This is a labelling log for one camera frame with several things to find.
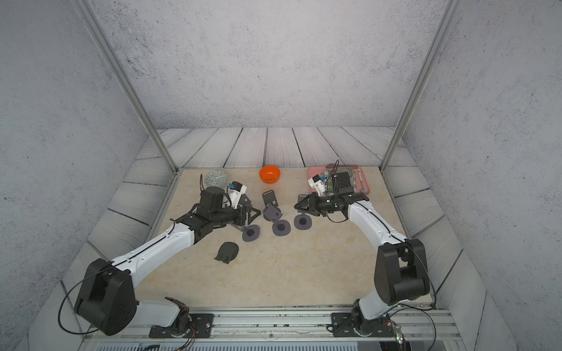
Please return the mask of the purple stand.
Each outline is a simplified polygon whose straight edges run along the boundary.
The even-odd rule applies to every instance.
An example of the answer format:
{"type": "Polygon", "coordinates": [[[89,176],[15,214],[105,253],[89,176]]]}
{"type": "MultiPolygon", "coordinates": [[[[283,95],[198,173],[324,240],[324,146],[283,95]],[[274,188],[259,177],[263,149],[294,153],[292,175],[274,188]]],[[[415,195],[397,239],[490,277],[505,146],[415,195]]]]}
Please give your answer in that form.
{"type": "Polygon", "coordinates": [[[310,216],[305,213],[299,213],[294,217],[294,227],[298,230],[309,230],[313,225],[310,216]]]}
{"type": "Polygon", "coordinates": [[[244,242],[252,242],[259,238],[261,229],[258,225],[245,225],[241,227],[241,233],[244,242]]]}
{"type": "Polygon", "coordinates": [[[246,195],[242,195],[240,197],[239,203],[244,207],[248,207],[248,208],[252,207],[252,201],[246,195]]]}
{"type": "Polygon", "coordinates": [[[273,223],[272,230],[276,236],[286,236],[291,232],[291,224],[285,219],[278,219],[273,223]]]}

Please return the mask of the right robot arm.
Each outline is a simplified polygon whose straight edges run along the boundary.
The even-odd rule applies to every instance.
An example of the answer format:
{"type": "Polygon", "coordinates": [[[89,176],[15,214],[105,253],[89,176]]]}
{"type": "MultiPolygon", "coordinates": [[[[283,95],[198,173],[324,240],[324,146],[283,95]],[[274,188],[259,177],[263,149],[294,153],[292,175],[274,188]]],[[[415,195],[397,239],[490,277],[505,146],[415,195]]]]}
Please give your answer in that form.
{"type": "Polygon", "coordinates": [[[427,271],[424,244],[407,238],[383,219],[366,194],[354,191],[347,173],[334,173],[330,180],[332,191],[328,192],[324,176],[309,178],[307,182],[313,191],[294,208],[323,217],[340,212],[377,249],[375,288],[354,307],[359,321],[376,320],[399,304],[429,294],[433,284],[427,271]]]}

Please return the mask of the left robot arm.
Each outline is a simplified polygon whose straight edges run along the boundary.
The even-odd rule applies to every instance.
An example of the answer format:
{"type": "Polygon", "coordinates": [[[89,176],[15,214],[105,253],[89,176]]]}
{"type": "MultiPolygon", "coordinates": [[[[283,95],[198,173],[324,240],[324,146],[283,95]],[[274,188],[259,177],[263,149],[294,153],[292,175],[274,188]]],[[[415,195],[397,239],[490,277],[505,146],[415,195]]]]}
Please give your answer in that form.
{"type": "Polygon", "coordinates": [[[201,190],[200,200],[170,228],[133,251],[113,260],[97,259],[86,269],[74,305],[75,313],[98,331],[113,336],[127,327],[154,326],[174,337],[193,325],[190,309],[175,298],[139,301],[136,287],[163,263],[227,225],[244,227],[261,211],[239,205],[219,187],[201,190]]]}

